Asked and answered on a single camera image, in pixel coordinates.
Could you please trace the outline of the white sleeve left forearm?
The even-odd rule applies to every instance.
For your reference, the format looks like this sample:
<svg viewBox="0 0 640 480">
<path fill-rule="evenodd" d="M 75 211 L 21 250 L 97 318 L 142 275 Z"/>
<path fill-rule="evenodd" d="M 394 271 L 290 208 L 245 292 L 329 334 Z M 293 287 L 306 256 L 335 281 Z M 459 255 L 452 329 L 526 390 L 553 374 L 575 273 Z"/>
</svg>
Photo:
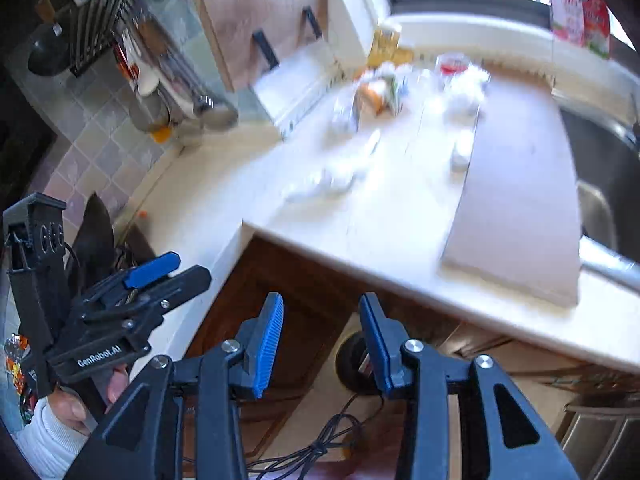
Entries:
<svg viewBox="0 0 640 480">
<path fill-rule="evenodd" d="M 88 440 L 60 422 L 46 399 L 37 402 L 30 424 L 12 437 L 40 479 L 63 479 Z"/>
</svg>

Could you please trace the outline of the person's left hand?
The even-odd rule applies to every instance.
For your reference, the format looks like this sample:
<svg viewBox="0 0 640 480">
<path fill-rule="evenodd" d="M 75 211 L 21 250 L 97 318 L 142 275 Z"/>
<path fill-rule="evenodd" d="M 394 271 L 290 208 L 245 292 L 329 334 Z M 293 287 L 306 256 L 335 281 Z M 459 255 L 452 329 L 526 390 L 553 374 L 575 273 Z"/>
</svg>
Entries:
<svg viewBox="0 0 640 480">
<path fill-rule="evenodd" d="M 128 385 L 129 374 L 126 365 L 115 367 L 105 390 L 107 411 L 111 409 Z M 87 419 L 90 415 L 88 408 L 73 393 L 56 387 L 54 393 L 48 396 L 48 404 L 55 417 L 64 426 L 72 428 L 84 436 L 91 434 L 91 429 L 87 426 Z"/>
</svg>

